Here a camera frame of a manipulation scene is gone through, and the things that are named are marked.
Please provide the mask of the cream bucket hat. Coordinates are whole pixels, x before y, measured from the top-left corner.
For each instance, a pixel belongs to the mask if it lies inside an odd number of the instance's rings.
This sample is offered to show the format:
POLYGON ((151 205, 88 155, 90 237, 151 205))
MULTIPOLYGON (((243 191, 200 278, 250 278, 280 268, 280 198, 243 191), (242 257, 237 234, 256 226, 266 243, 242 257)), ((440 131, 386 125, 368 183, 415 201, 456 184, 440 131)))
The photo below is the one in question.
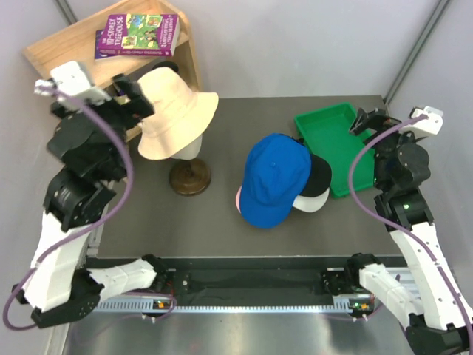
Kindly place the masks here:
POLYGON ((201 136, 219 103, 215 92, 196 92, 172 69, 160 67, 138 81, 154 114, 140 122, 138 152, 148 160, 164 160, 201 136))

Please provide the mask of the black cap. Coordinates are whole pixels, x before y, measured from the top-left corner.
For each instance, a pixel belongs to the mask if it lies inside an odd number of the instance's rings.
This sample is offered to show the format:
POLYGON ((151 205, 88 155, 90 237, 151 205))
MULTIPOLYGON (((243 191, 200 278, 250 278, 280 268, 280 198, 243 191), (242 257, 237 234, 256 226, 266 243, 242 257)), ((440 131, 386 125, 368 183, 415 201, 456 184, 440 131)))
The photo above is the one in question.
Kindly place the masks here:
POLYGON ((289 195, 296 199, 318 197, 325 193, 332 181, 332 169, 323 158, 314 155, 300 140, 290 137, 290 157, 287 163, 289 195))

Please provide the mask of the white cap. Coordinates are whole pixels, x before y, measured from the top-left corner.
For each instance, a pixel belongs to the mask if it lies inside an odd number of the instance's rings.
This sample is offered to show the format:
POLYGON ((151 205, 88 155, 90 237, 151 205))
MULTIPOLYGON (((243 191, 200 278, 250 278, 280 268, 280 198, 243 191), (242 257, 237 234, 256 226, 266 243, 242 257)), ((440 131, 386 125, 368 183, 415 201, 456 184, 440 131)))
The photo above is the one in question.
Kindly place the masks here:
POLYGON ((325 205, 329 195, 329 188, 327 188, 325 192, 316 197, 305 197, 299 195, 293 202, 293 208, 305 213, 317 212, 325 205))

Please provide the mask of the blue cap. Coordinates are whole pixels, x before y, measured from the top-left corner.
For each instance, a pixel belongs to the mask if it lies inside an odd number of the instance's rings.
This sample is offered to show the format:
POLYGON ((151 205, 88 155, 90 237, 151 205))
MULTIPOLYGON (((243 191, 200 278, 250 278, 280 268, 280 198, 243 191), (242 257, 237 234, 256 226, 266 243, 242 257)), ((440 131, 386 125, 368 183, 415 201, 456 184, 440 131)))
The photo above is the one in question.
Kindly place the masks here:
POLYGON ((273 133, 248 154, 239 210, 252 226, 272 229, 290 214, 311 173, 308 149, 292 137, 273 133))

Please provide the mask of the pink baseball cap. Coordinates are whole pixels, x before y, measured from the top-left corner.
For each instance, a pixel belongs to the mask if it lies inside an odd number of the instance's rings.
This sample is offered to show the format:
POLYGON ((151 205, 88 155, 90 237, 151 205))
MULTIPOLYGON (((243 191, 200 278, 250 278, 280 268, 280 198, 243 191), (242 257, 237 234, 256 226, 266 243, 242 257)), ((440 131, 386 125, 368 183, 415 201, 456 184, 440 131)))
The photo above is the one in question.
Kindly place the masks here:
POLYGON ((240 208, 241 191, 242 191, 242 186, 240 186, 238 188, 237 193, 236 193, 236 197, 235 197, 236 209, 240 214, 241 214, 241 208, 240 208))

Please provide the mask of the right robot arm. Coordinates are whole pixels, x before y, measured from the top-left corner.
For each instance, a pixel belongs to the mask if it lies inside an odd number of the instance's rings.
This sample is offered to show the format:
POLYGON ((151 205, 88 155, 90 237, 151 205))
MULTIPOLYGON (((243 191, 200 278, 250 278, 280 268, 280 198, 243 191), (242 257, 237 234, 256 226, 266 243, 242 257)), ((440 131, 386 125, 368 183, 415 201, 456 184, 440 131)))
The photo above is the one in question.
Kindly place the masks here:
POLYGON ((397 319, 414 354, 472 353, 472 307, 464 300, 438 241, 434 217, 420 186, 431 176, 429 154, 419 144, 436 136, 443 113, 415 107, 399 121, 379 109, 358 110, 349 132, 372 130, 348 173, 352 197, 353 175, 360 159, 373 149, 375 210, 361 209, 380 220, 400 249, 417 286, 413 294, 372 254, 354 254, 344 275, 355 293, 373 294, 397 319))

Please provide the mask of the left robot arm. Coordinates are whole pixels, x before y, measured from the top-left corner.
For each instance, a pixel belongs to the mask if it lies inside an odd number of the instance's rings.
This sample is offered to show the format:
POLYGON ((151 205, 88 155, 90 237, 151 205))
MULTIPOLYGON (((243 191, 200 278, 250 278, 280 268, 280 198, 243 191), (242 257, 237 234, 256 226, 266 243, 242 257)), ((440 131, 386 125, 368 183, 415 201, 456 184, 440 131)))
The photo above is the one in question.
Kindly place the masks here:
POLYGON ((167 286, 166 268, 153 255, 111 268, 81 264, 90 234, 115 213, 108 207, 115 196, 109 184, 133 181, 126 132, 153 113, 136 82, 123 74, 112 82, 126 103, 83 74, 35 83, 36 94, 54 98, 50 111, 59 122, 47 149, 63 165, 47 187, 30 270, 11 294, 12 300, 31 306, 37 328, 76 322, 99 302, 130 291, 156 294, 167 286))

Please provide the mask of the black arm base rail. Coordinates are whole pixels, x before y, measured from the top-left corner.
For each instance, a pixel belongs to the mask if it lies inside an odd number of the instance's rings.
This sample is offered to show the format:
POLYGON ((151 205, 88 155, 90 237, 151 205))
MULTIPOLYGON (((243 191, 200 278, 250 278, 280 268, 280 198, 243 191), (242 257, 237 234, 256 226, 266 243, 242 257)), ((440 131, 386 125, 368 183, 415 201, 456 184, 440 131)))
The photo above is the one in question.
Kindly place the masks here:
POLYGON ((346 257, 163 258, 153 291, 180 306, 330 305, 334 296, 366 295, 345 268, 346 257))

